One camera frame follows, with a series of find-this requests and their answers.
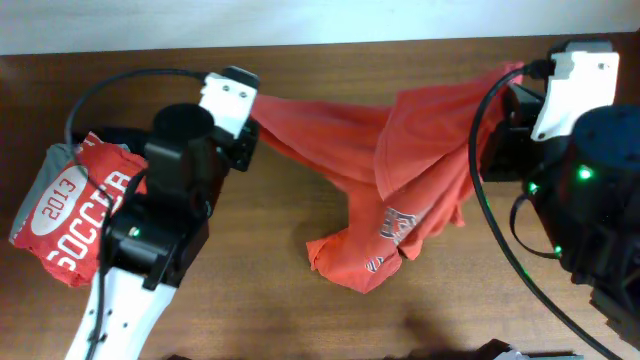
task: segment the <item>folded red cloth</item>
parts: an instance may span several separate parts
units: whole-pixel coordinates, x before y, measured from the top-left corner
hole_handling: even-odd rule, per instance
[[[146,167],[145,160],[103,143],[93,133],[76,151],[91,179],[114,199],[115,212],[129,180]],[[137,190],[146,192],[144,182]],[[100,227],[107,206],[107,199],[69,162],[16,233],[15,246],[29,249],[56,279],[70,286],[89,284],[98,267]]]
[[[473,115],[489,88],[520,65],[464,84],[401,91],[390,107],[258,97],[252,115],[262,139],[349,198],[349,227],[307,243],[311,269],[366,293],[398,270],[398,248],[413,260],[426,236],[448,223],[462,226],[460,205],[473,190],[467,160]],[[487,109],[479,150],[503,119],[499,103]]]

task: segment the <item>white lettering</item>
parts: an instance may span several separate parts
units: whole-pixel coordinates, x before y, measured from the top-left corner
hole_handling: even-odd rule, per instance
[[[69,231],[71,231],[71,234],[73,236],[75,236],[78,239],[84,241],[86,244],[93,244],[93,241],[96,239],[96,236],[97,236],[96,230],[92,229],[92,228],[89,228],[89,234],[91,234],[91,235],[87,239],[84,235],[80,234],[80,232],[78,232],[78,230],[76,230],[76,225],[80,225],[80,224],[82,224],[82,220],[73,219],[73,222],[69,226]]]
[[[111,185],[114,188],[124,193],[124,191],[127,189],[127,184],[129,183],[129,180],[131,180],[129,176],[119,171],[114,171],[109,176],[107,176],[107,179],[104,181],[104,183],[107,185]]]
[[[69,218],[87,184],[83,170],[79,166],[68,168],[44,191],[31,219],[34,235],[47,235]]]
[[[76,254],[73,250],[69,249],[64,242],[65,241],[69,241],[71,244],[75,245],[78,249],[80,249],[80,253]],[[74,239],[72,236],[69,235],[62,235],[62,237],[60,238],[60,240],[58,241],[58,249],[66,252],[67,254],[73,256],[76,259],[82,259],[84,258],[85,255],[87,255],[87,252],[89,251],[89,249],[87,249],[87,246],[83,243],[81,243],[80,241]]]
[[[57,251],[57,250],[54,250],[54,251],[50,252],[49,255],[47,256],[47,260],[49,260],[49,261],[53,260],[53,258],[56,257],[56,255],[58,255],[58,254],[60,254],[60,252]],[[69,269],[70,271],[73,271],[73,270],[76,269],[76,262],[71,260],[71,259],[69,259],[66,256],[63,256],[60,259],[60,261],[58,261],[58,266],[62,267],[64,264],[69,265],[69,267],[67,267],[67,269]]]
[[[84,141],[83,141],[83,143],[85,143],[85,144],[87,144],[89,146],[94,146],[96,144],[95,142],[99,142],[100,144],[104,144],[104,141],[102,141],[98,137],[98,135],[96,135],[96,134],[94,134],[92,132],[89,132],[89,134],[87,135],[86,138],[84,138]]]
[[[118,196],[116,198],[116,203],[113,204],[113,209],[111,209],[111,214],[113,215],[114,212],[116,212],[116,210],[118,210],[118,208],[120,207],[120,205],[122,205],[122,196]]]
[[[80,217],[90,222],[91,225],[95,226],[96,228],[99,228],[102,225],[102,222],[104,221],[104,213],[102,213],[102,219],[100,220],[100,222],[98,222],[95,219],[93,219],[91,216],[87,215],[87,213],[85,212],[86,209],[93,209],[93,204],[90,202],[84,203],[80,208]]]
[[[100,185],[100,189],[102,189],[102,191],[106,190],[107,187],[104,185]],[[102,204],[102,206],[104,207],[109,207],[109,199],[107,199],[106,197],[102,197],[102,191],[96,189],[96,191],[93,192],[93,194],[91,194],[91,196],[89,197],[89,199],[91,200],[95,200],[98,203]]]

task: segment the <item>gray fabric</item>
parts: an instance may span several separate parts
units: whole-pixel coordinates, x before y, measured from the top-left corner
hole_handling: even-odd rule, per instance
[[[125,144],[118,146],[129,151],[129,147]],[[58,175],[60,175],[60,171],[67,166],[70,160],[71,154],[66,151],[66,145],[64,144],[55,144],[47,149],[47,156],[45,157],[42,167],[36,176],[36,180],[31,185],[31,189],[29,189],[27,196],[22,201],[22,204],[18,209],[18,213],[13,220],[9,236],[9,241],[12,244],[14,243],[14,239],[18,231],[20,231],[20,229],[26,224],[25,221],[27,216],[29,216],[31,209],[38,204],[38,201],[40,201],[40,197],[44,191],[47,190],[49,185],[51,185]]]

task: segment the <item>wood grain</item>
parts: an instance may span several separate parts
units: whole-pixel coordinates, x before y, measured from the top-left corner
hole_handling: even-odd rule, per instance
[[[184,49],[0,57],[2,217],[10,217],[62,138],[64,117],[90,85],[124,70],[228,64],[262,77],[261,91],[296,99],[390,103],[404,88],[458,82],[508,60],[543,56],[562,37],[430,40],[234,49]],[[623,49],[617,101],[638,101],[637,34],[613,35]],[[195,101],[196,84],[127,81],[96,97],[80,126],[148,127],[153,114]],[[487,187],[506,228],[516,184]],[[501,255],[475,200],[467,226],[428,239],[422,254],[370,294],[331,284],[309,270],[305,241],[343,228],[346,199],[320,175],[265,145],[249,173],[225,183],[211,236],[149,337],[141,358],[358,359],[403,355],[417,347],[475,348],[499,338],[527,351],[573,349],[599,358],[521,284]],[[519,232],[548,249],[530,208]],[[617,339],[589,304],[589,288],[570,284],[559,264],[516,254],[540,286],[580,325],[623,358],[638,353]],[[51,278],[25,251],[0,242],[0,351],[7,359],[63,358],[88,289]]]

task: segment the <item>orange t-shirt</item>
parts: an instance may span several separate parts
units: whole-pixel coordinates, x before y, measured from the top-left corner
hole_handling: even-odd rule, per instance
[[[349,227],[307,243],[311,268],[366,293],[398,270],[399,251],[413,260],[426,236],[448,223],[464,225],[460,206],[473,190],[471,122],[489,88],[516,66],[464,84],[401,91],[390,107],[259,96],[252,116],[263,127],[262,139],[348,195]],[[496,99],[485,114],[479,150],[501,120]]]

